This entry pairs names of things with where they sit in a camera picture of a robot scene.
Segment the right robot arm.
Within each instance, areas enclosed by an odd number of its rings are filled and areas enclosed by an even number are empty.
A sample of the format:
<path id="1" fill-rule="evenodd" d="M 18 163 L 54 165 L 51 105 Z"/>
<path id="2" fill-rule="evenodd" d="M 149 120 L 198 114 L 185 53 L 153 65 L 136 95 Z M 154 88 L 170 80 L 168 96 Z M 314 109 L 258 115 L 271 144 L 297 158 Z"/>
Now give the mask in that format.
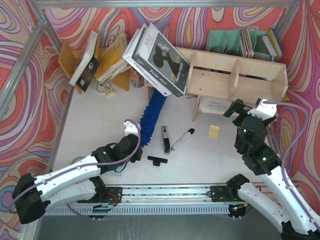
<path id="1" fill-rule="evenodd" d="M 265 196 L 246 177 L 238 174 L 226 183 L 225 196 L 243 200 L 258 210 L 280 232 L 283 240 L 318 240 L 320 216 L 297 190 L 285 170 L 285 158 L 265 143 L 267 126 L 276 119 L 279 103 L 258 99 L 255 107 L 235 100 L 223 114 L 237 127 L 234 147 L 245 165 L 271 190 L 277 203 Z"/>

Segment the white black utility knife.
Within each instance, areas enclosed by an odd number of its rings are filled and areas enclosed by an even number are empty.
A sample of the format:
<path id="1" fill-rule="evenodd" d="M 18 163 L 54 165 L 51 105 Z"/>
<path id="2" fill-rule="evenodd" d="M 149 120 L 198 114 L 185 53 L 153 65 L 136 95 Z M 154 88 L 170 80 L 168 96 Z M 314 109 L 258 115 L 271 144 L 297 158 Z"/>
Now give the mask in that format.
<path id="1" fill-rule="evenodd" d="M 195 132 L 194 128 L 190 128 L 185 134 L 183 134 L 171 147 L 171 151 L 176 151 L 184 142 L 186 142 Z"/>

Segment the blue microfiber duster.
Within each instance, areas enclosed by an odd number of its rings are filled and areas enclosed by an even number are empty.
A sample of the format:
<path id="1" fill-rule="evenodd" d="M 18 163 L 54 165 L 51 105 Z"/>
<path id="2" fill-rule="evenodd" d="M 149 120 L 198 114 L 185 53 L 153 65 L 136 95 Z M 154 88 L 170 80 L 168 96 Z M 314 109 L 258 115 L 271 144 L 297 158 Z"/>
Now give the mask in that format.
<path id="1" fill-rule="evenodd" d="M 141 159 L 142 148 L 147 146 L 153 136 L 160 112 L 165 104 L 167 97 L 155 90 L 149 100 L 149 104 L 145 107 L 142 117 L 139 121 L 141 126 L 140 136 L 141 147 L 137 153 L 131 158 L 130 162 L 135 163 Z"/>

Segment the white black stapler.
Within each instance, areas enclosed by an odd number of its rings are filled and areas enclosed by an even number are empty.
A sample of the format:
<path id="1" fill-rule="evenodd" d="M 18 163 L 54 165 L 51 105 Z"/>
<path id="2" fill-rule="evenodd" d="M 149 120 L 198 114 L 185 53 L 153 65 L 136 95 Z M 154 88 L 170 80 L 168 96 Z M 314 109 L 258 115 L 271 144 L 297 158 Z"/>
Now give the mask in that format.
<path id="1" fill-rule="evenodd" d="M 169 155 L 171 153 L 171 144 L 170 144 L 169 132 L 168 132 L 167 126 L 161 127 L 161 135 L 162 135 L 163 153 L 165 155 Z"/>

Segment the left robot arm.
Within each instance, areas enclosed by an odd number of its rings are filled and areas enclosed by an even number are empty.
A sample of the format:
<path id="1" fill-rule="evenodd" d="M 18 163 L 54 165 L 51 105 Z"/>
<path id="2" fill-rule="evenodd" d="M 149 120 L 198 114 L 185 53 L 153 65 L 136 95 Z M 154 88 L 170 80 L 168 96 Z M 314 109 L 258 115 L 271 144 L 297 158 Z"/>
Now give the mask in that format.
<path id="1" fill-rule="evenodd" d="M 117 170 L 132 158 L 139 160 L 141 155 L 141 140 L 131 133 L 63 169 L 37 177 L 23 175 L 12 193 L 20 223 L 29 224 L 46 211 L 73 202 L 118 203 L 119 198 L 106 187 L 101 175 Z"/>

